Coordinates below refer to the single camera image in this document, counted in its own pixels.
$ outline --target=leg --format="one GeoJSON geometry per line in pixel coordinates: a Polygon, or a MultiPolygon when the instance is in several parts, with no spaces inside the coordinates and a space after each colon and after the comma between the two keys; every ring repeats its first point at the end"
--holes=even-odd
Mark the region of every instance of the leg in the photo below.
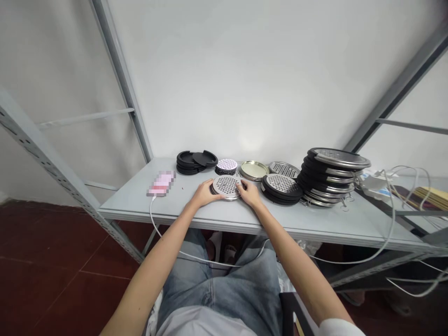
{"type": "MultiPolygon", "coordinates": [[[[207,260],[205,239],[198,229],[188,229],[181,251],[207,260]]],[[[163,300],[157,322],[158,328],[174,310],[201,305],[203,297],[192,295],[190,289],[211,278],[211,269],[206,262],[199,261],[181,253],[177,256],[165,285],[163,300]]]]}
{"type": "Polygon", "coordinates": [[[213,305],[219,313],[241,319],[257,335],[281,335],[282,312],[277,260],[267,238],[249,236],[237,260],[241,268],[213,278],[213,305]]]}

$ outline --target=white wall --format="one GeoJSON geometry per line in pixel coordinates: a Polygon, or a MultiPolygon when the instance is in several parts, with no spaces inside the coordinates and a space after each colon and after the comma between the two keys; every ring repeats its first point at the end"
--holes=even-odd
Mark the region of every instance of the white wall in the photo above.
{"type": "Polygon", "coordinates": [[[342,148],[442,21],[437,0],[109,0],[155,156],[300,165],[342,148]]]}
{"type": "MultiPolygon", "coordinates": [[[[432,67],[389,117],[391,120],[448,129],[448,53],[432,67]]],[[[382,125],[359,152],[373,166],[423,167],[448,177],[448,136],[382,125]]],[[[403,172],[412,175],[411,170],[403,172]]]]}
{"type": "MultiPolygon", "coordinates": [[[[0,46],[0,84],[34,122],[124,108],[88,1],[1,0],[0,46]]],[[[127,115],[44,132],[85,180],[120,187],[144,165],[127,115]]],[[[1,127],[0,158],[11,198],[77,205],[1,127]]]]}

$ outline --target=metal shelf frame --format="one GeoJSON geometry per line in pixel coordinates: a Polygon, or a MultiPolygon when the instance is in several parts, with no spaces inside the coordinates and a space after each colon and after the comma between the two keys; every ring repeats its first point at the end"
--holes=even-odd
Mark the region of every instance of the metal shelf frame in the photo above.
{"type": "MultiPolygon", "coordinates": [[[[151,146],[149,144],[148,133],[145,130],[140,108],[133,89],[131,77],[129,75],[125,57],[119,43],[119,37],[113,22],[113,17],[107,0],[91,0],[91,7],[101,35],[103,37],[106,50],[109,54],[113,71],[116,75],[126,108],[119,111],[101,112],[86,116],[68,118],[64,120],[49,121],[35,124],[26,113],[14,102],[9,94],[0,88],[0,125],[26,150],[47,173],[72,196],[76,202],[101,226],[113,239],[115,239],[137,262],[141,263],[151,244],[154,232],[151,235],[144,251],[140,252],[128,239],[126,234],[120,229],[115,220],[104,218],[98,211],[99,201],[90,192],[87,186],[96,188],[117,190],[116,187],[105,184],[83,181],[64,162],[62,157],[56,152],[52,145],[46,140],[43,130],[49,127],[61,127],[78,122],[111,117],[128,113],[133,122],[139,144],[146,163],[153,158],[151,146]]],[[[385,93],[364,123],[354,134],[352,139],[344,148],[347,151],[358,152],[366,141],[384,123],[395,124],[400,127],[420,129],[428,132],[447,134],[448,130],[438,129],[420,125],[397,123],[387,120],[387,117],[406,97],[410,90],[427,73],[427,71],[437,62],[448,47],[448,25],[445,22],[422,46],[416,56],[403,70],[394,84],[385,93]]],[[[438,247],[448,247],[448,228],[427,235],[425,241],[438,247]]],[[[423,260],[437,255],[421,252],[401,252],[390,251],[374,260],[356,265],[348,270],[329,278],[332,286],[337,287],[342,284],[366,277],[407,263],[411,260],[423,260]]]]}

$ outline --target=metal shelf post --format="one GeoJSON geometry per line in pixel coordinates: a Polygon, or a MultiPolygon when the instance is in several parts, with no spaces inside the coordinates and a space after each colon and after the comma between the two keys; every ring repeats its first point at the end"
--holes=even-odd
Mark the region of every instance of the metal shelf post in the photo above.
{"type": "Polygon", "coordinates": [[[138,263],[143,255],[113,220],[105,219],[100,204],[84,182],[70,169],[45,136],[9,94],[0,91],[0,125],[22,146],[79,205],[138,263]]]}

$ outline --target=table top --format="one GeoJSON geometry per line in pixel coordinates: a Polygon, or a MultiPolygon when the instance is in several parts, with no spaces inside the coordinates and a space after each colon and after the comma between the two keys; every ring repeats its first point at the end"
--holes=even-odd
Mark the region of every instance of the table top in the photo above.
{"type": "MultiPolygon", "coordinates": [[[[154,158],[137,175],[128,181],[100,208],[106,218],[150,222],[149,204],[146,196],[148,187],[160,171],[176,170],[175,159],[154,158]]],[[[160,220],[175,219],[185,204],[193,196],[197,186],[210,178],[216,178],[214,168],[191,176],[176,172],[176,179],[166,197],[158,197],[153,204],[153,216],[160,220]]],[[[353,202],[348,202],[348,212],[340,205],[322,208],[315,205],[282,206],[267,200],[261,194],[269,211],[295,238],[332,242],[358,246],[379,247],[384,243],[391,218],[381,210],[352,193],[353,202]]],[[[264,231],[252,209],[242,200],[219,200],[199,209],[192,221],[192,227],[214,230],[260,234],[264,231]]],[[[430,252],[434,247],[422,242],[418,237],[396,223],[392,239],[387,247],[392,250],[430,252]]]]}

